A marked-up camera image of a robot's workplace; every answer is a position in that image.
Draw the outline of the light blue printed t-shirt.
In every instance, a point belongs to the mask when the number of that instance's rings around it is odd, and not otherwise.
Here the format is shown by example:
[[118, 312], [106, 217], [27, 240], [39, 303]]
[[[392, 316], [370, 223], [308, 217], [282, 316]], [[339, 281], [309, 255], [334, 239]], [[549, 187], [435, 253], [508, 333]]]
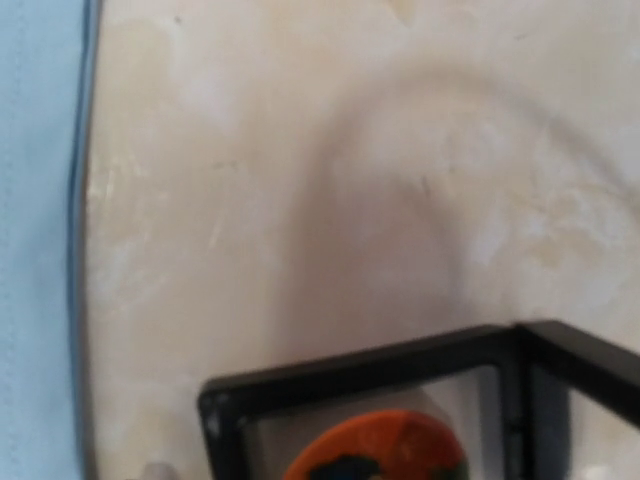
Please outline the light blue printed t-shirt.
[[82, 479], [81, 274], [97, 1], [1, 5], [1, 475]]

